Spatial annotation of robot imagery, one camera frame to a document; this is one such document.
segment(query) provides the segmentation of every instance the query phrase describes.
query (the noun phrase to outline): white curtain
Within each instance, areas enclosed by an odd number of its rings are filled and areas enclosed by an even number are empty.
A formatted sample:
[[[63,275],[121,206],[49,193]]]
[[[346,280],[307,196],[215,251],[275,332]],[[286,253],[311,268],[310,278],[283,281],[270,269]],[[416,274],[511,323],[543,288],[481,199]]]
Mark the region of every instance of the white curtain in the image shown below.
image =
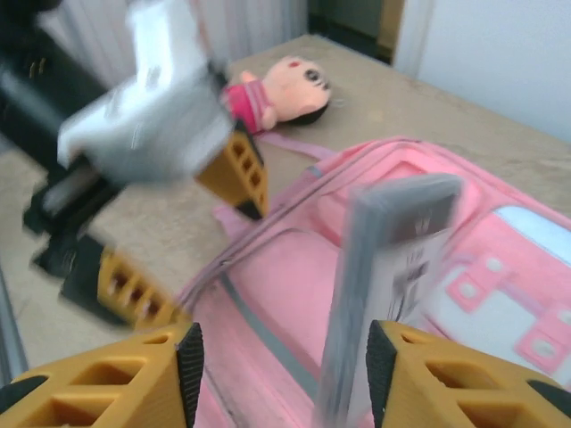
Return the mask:
[[[212,51],[230,61],[307,30],[307,0],[188,0],[202,16]],[[125,26],[127,0],[65,0],[44,17],[47,30],[109,86],[134,74]]]

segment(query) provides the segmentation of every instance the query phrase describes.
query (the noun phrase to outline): table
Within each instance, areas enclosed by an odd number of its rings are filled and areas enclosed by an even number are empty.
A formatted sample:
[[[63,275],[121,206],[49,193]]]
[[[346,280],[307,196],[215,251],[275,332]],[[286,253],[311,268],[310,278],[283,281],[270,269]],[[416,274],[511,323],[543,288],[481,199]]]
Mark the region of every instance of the table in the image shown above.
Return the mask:
[[[571,216],[571,147],[550,136],[400,75],[384,64],[305,36],[233,64],[263,74],[286,54],[319,62],[334,88],[321,120],[278,128],[294,139],[341,150],[369,139],[404,135],[440,144]],[[286,187],[311,164],[301,155],[261,145],[269,192]],[[42,172],[20,153],[0,156],[0,263],[30,366],[125,337],[57,300],[57,284],[29,267],[40,247],[22,232],[21,214]],[[130,253],[177,292],[220,252],[226,237],[211,216],[218,204],[195,184],[168,191],[128,189],[93,228]]]

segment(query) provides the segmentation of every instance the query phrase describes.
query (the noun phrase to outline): plush doll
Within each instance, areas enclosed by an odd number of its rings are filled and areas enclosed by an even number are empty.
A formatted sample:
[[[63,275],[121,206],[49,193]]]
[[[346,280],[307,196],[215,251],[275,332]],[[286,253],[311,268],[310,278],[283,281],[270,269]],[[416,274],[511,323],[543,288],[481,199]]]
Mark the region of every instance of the plush doll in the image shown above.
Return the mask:
[[[309,125],[321,117],[331,97],[323,70],[300,57],[286,56],[263,79],[249,71],[240,78],[240,84],[225,88],[225,102],[252,134],[278,122]]]

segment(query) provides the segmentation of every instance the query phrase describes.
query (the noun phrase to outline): doll face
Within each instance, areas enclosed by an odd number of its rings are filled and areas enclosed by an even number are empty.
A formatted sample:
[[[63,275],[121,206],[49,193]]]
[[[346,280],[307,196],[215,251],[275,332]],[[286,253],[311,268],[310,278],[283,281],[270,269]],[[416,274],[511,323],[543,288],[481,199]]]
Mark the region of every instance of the doll face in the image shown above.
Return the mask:
[[[294,56],[275,64],[264,78],[264,86],[273,95],[279,121],[317,111],[331,97],[331,86],[321,67]]]

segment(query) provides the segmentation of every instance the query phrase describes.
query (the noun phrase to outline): pink backpack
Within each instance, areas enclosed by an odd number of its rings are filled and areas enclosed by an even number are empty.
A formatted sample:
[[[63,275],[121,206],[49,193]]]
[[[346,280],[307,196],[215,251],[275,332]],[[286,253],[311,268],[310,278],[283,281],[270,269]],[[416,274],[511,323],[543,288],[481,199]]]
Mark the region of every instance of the pink backpack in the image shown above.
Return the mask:
[[[215,210],[231,244],[180,295],[204,335],[197,426],[311,425],[349,190],[433,172],[465,184],[417,326],[571,388],[571,220],[430,143],[395,137],[334,153],[261,139],[319,162],[260,223]]]

